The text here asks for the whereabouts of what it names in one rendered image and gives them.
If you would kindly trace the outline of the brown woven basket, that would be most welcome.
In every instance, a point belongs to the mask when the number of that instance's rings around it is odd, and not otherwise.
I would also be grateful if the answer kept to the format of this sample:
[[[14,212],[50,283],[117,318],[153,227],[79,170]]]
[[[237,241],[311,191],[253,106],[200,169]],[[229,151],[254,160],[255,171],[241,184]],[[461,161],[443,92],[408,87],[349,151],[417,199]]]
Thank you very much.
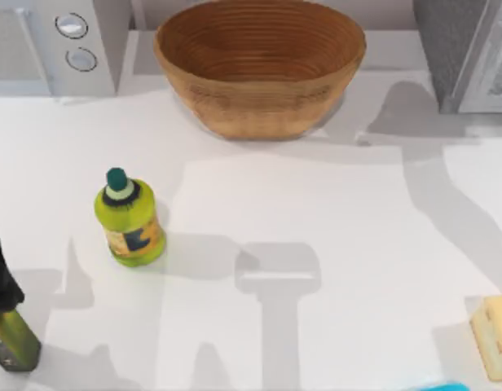
[[[307,0],[212,0],[155,32],[174,92],[228,139],[296,138],[336,105],[366,53],[348,15]]]

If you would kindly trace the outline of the pale microwave oven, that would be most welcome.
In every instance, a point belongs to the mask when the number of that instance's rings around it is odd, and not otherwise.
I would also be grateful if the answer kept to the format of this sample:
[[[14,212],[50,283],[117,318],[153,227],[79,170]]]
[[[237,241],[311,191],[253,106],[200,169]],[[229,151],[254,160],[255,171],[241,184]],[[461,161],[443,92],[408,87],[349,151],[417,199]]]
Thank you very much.
[[[81,39],[62,36],[59,15],[88,23]],[[132,18],[130,0],[0,0],[0,96],[108,97],[116,94]],[[65,53],[84,47],[98,66],[78,72]]]

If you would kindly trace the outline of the small microwave knob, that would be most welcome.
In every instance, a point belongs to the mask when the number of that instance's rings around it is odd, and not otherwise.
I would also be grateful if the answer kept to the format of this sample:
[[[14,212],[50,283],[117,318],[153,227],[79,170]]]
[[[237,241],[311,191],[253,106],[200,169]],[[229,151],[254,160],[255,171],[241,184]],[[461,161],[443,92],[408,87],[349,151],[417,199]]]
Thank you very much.
[[[66,64],[78,72],[91,72],[98,66],[96,55],[84,47],[66,51],[64,58]]]

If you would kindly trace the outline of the large microwave knob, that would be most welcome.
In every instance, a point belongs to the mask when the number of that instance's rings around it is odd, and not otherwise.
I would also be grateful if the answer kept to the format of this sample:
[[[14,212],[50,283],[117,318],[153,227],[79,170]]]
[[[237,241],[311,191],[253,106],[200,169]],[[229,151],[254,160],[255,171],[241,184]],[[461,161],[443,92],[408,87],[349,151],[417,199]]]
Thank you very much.
[[[62,36],[69,39],[81,39],[89,30],[86,20],[76,13],[57,16],[55,27]]]

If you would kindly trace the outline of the light blue object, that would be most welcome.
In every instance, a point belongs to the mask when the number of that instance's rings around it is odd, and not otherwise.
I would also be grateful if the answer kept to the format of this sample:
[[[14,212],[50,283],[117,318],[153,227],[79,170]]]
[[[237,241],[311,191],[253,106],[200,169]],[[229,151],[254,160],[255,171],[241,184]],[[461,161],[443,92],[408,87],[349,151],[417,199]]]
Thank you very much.
[[[437,384],[431,384],[424,387],[421,391],[471,391],[469,386],[459,381],[445,381]]]

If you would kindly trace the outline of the olive green square bottle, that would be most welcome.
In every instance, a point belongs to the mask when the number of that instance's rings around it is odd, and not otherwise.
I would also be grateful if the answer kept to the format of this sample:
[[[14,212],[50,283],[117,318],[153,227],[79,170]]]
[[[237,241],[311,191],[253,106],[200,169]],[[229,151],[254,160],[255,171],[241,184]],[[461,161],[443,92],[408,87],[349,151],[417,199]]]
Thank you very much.
[[[40,340],[16,310],[0,312],[0,367],[4,371],[33,371],[41,349]]]

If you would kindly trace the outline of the pale yellow block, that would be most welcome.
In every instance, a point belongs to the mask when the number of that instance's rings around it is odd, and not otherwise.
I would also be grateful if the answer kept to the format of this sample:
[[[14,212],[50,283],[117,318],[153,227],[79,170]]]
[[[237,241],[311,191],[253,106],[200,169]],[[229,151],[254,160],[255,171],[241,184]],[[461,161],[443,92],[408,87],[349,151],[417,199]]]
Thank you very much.
[[[487,377],[502,382],[502,296],[484,297],[470,319],[470,326]]]

